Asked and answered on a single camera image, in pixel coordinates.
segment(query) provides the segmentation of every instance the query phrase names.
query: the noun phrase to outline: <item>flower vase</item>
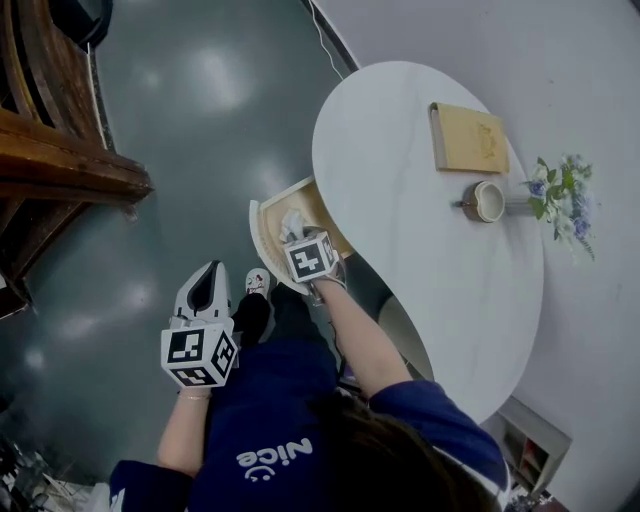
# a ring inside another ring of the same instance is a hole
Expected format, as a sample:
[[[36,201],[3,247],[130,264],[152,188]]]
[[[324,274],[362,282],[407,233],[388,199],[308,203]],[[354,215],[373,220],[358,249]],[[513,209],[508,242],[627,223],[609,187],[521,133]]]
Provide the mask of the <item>flower vase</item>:
[[[533,207],[529,204],[530,195],[514,195],[505,198],[504,211],[507,215],[519,217],[535,217]]]

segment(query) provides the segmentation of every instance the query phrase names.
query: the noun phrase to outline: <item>gray floor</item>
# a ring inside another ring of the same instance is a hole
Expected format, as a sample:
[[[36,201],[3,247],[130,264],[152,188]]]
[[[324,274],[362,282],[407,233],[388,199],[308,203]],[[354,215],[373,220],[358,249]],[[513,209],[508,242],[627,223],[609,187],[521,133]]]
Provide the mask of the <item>gray floor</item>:
[[[118,151],[156,192],[136,223],[106,207],[76,221],[29,276],[36,309],[0,322],[0,391],[100,478],[152,460],[176,392],[159,366],[175,293],[222,259],[239,297],[259,264],[249,200],[312,173],[314,122],[338,82],[300,0],[115,3],[102,91]],[[373,311],[379,295],[361,296]]]

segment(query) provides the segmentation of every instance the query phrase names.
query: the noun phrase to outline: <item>ceramic cup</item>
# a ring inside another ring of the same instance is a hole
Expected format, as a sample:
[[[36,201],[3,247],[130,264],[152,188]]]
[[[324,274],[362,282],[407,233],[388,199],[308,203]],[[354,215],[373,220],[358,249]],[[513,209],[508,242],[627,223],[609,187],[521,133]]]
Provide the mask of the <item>ceramic cup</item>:
[[[471,220],[495,222],[504,213],[502,190],[490,181],[476,183],[465,192],[462,209]]]

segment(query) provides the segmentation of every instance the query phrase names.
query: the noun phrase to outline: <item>person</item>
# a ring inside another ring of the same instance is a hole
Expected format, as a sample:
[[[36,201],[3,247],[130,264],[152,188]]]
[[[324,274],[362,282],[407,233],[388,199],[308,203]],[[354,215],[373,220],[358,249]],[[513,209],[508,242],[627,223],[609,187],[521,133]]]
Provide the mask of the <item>person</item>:
[[[335,357],[283,284],[271,293],[273,332],[258,343],[269,281],[266,270],[249,272],[233,316],[239,368],[222,388],[180,391],[157,464],[122,461],[113,471],[112,511],[504,508],[509,476],[497,444],[438,384],[412,379],[335,280],[314,285],[363,398],[336,391]]]

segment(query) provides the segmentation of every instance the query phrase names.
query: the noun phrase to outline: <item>white sneaker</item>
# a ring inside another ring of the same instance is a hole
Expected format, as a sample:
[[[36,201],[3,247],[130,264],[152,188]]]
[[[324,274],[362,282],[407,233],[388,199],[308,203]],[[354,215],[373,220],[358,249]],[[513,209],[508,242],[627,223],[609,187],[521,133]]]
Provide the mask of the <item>white sneaker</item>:
[[[263,268],[254,268],[247,274],[247,278],[244,281],[244,288],[247,295],[259,293],[266,299],[270,284],[271,276],[269,275],[269,271]]]

